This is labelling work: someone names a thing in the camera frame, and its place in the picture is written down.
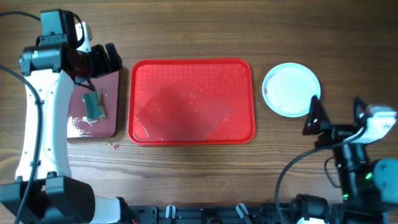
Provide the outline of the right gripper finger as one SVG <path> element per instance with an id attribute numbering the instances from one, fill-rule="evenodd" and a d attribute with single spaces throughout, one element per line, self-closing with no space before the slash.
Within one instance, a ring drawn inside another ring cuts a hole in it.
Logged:
<path id="1" fill-rule="evenodd" d="M 362 124 L 362 119 L 364 117 L 364 112 L 367 108 L 367 104 L 360 98 L 355 97 L 353 100 L 353 118 L 354 125 L 359 126 Z"/>
<path id="2" fill-rule="evenodd" d="M 302 134 L 305 136 L 319 135 L 329 130 L 330 120 L 316 95 L 312 96 L 307 120 Z"/>

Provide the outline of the white plate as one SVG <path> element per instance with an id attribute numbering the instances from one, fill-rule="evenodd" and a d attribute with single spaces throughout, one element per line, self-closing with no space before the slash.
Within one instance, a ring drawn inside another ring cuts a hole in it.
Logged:
<path id="1" fill-rule="evenodd" d="M 275 113 L 296 118 L 308 114 L 313 96 L 321 97 L 317 76 L 299 63 L 282 63 L 270 69 L 262 83 L 262 97 Z"/>

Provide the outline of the green yellow sponge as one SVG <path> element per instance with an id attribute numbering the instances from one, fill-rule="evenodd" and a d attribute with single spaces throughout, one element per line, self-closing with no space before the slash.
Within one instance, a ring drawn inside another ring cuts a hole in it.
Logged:
<path id="1" fill-rule="evenodd" d="M 106 117 L 102 96 L 102 92 L 100 91 L 92 91 L 91 93 L 84 93 L 82 95 L 86 108 L 86 118 L 88 121 L 94 121 Z"/>

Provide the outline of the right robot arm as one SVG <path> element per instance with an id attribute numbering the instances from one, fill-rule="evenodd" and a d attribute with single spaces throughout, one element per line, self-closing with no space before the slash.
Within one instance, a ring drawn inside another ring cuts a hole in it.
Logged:
<path id="1" fill-rule="evenodd" d="M 302 133 L 316 135 L 316 152 L 331 149 L 343 200 L 331 204 L 325 198 L 298 194 L 287 213 L 289 223 L 386 223 L 387 213 L 397 209 L 397 159 L 370 161 L 366 147 L 381 140 L 397 122 L 390 106 L 353 101 L 352 124 L 331 124 L 313 96 Z"/>

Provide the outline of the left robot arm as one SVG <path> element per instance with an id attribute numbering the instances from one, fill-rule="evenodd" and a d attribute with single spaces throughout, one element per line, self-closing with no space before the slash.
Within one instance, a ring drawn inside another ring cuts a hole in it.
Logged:
<path id="1" fill-rule="evenodd" d="M 25 84 L 24 147 L 15 181 L 1 186 L 1 203 L 16 223 L 124 223 L 131 218 L 120 197 L 101 197 L 72 178 L 67 152 L 70 100 L 76 86 L 89 89 L 85 100 L 103 115 L 91 80 L 122 69 L 113 43 L 90 45 L 88 28 L 73 12 L 40 14 L 42 35 L 20 57 L 17 78 Z"/>

